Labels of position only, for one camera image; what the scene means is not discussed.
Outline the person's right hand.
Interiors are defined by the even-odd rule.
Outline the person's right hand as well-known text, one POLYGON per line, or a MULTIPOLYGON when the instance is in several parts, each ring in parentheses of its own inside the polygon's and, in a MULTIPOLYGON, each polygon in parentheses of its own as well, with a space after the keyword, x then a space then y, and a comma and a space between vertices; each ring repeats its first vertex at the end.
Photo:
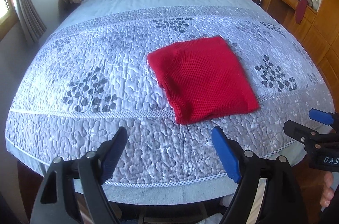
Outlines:
POLYGON ((334 191, 331 188, 332 184, 333 184, 333 174, 331 172, 325 172, 324 187, 320 199, 320 205, 322 207, 328 207, 330 205, 330 201, 334 197, 334 191))

